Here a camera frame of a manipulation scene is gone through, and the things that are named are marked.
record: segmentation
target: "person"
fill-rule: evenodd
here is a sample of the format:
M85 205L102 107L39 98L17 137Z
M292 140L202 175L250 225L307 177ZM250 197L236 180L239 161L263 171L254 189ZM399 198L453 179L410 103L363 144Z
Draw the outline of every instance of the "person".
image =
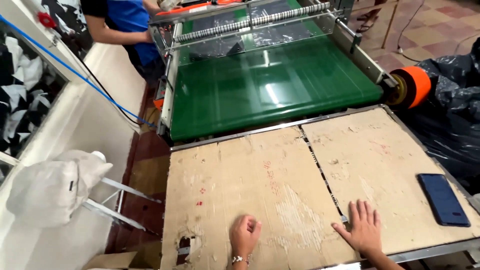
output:
M372 210L366 201L350 202L349 207L352 230L348 232L343 225L337 223L333 223L332 227L377 270L404 270L382 252L379 213ZM234 222L230 233L234 270L247 269L248 257L255 249L261 230L262 223L253 216L241 216Z
M375 0L374 6L380 5L380 4L385 4L387 0ZM370 12L367 12L365 14L360 15L357 20L358 21L363 21L363 23L360 25L360 27L357 29L357 33L365 33L367 32L378 20L378 13L380 12L380 9L375 9Z
M148 20L161 9L149 0L80 0L80 5L93 40L123 45L140 76L155 86L165 65L148 31Z

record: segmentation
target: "phone screen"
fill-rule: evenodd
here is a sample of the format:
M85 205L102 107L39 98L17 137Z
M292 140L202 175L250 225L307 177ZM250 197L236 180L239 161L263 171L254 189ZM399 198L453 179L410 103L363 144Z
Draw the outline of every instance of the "phone screen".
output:
M440 225L470 227L468 217L444 175L420 173L418 179Z

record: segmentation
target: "black sleeve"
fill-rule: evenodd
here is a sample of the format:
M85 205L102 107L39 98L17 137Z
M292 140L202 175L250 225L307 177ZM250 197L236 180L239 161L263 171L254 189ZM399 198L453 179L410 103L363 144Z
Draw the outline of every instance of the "black sleeve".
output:
M108 14L107 0L80 0L84 15L106 18Z

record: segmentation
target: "green conveyor belt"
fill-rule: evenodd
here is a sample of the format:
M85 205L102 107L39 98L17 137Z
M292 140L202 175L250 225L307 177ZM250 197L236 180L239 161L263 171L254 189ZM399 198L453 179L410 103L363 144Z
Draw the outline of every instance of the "green conveyor belt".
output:
M182 63L178 71L174 141L347 108L382 94L327 36Z

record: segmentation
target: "metal roller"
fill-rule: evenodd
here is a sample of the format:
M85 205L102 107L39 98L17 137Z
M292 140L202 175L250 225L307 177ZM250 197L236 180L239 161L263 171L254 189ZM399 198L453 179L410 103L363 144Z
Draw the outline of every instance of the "metal roller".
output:
M290 11L279 12L272 15L258 17L251 20L252 25L250 24L250 20L244 20L241 22L236 22L228 25L222 25L222 26L217 26L217 27L213 27L213 28L209 28L201 31L183 34L178 37L174 37L173 39L175 42L183 42L183 41L188 41L193 39L199 39L203 37L214 36L217 34L237 31L239 29L246 28L246 27L264 25L264 24L277 22L277 21L281 21L281 20L285 20L293 17L299 17L309 13L321 12L328 8L330 8L330 2L320 3L313 6L308 6L308 7L298 8Z

